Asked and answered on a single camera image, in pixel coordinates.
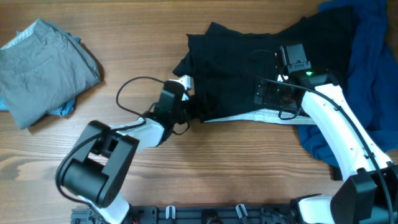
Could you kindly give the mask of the black shorts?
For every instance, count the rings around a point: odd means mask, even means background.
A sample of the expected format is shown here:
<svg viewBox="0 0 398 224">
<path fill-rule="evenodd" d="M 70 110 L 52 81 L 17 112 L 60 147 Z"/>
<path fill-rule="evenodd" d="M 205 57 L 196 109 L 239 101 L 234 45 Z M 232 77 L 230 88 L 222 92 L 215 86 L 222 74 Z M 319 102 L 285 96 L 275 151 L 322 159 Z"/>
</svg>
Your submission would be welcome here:
<svg viewBox="0 0 398 224">
<path fill-rule="evenodd" d="M 189 51 L 173 73 L 178 77 L 193 77 L 195 95 L 205 101 L 206 115 L 202 122 L 313 123 L 304 113 L 294 116 L 254 104 L 256 79 L 252 72 L 268 79 L 275 78 L 276 73 L 271 69 L 274 61 L 270 57 L 253 51 L 275 52 L 282 45 L 303 45 L 285 35 L 284 30 L 276 34 L 242 34 L 213 22 L 204 34 L 188 35 Z"/>
</svg>

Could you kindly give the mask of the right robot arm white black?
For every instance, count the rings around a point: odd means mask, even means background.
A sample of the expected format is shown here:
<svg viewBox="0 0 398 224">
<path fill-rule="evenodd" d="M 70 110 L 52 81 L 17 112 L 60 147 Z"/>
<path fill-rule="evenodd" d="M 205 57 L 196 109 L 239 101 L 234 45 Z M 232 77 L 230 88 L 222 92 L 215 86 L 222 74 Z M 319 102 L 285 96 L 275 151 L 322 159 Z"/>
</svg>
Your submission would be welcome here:
<svg viewBox="0 0 398 224">
<path fill-rule="evenodd" d="M 296 103 L 319 128 L 340 168 L 343 185 L 333 196 L 293 199 L 289 223 L 397 223 L 397 165 L 377 146 L 349 107 L 335 74 L 309 61 L 302 44 L 275 52 L 273 79 L 252 72 L 260 86 L 277 87 L 279 101 Z"/>
</svg>

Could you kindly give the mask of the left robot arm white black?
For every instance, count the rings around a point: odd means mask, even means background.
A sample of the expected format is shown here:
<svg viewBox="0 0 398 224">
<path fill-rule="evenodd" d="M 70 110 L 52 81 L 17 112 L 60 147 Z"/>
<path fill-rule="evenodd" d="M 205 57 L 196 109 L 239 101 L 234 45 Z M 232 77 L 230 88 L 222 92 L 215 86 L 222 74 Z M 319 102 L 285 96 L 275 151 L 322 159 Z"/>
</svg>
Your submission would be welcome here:
<svg viewBox="0 0 398 224">
<path fill-rule="evenodd" d="M 175 134 L 176 124 L 193 119 L 192 86 L 188 76 L 165 81 L 159 100 L 129 124 L 87 124 L 60 163 L 55 185 L 65 198 L 88 206 L 88 222 L 137 223 L 132 205 L 120 193 L 131 162 L 136 153 Z"/>
</svg>

